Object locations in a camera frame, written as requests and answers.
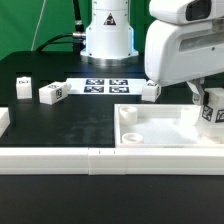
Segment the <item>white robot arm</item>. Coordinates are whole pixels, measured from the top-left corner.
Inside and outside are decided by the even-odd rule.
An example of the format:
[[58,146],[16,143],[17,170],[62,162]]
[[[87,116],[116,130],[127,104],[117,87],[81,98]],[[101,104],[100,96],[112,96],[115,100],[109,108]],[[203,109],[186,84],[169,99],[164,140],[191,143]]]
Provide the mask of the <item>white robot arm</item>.
[[[224,72],[224,0],[150,0],[144,68],[159,86],[186,82],[193,102],[203,105],[206,76]],[[136,57],[129,0],[92,0],[81,58],[116,65]]]

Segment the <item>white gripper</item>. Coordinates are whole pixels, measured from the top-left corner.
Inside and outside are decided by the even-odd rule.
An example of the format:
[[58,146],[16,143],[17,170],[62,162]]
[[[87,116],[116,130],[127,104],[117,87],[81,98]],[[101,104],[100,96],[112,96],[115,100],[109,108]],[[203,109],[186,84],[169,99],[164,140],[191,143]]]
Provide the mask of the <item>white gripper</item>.
[[193,103],[207,105],[203,77],[224,72],[224,29],[216,31],[212,21],[174,25],[156,20],[147,31],[144,66],[160,86],[188,81]]

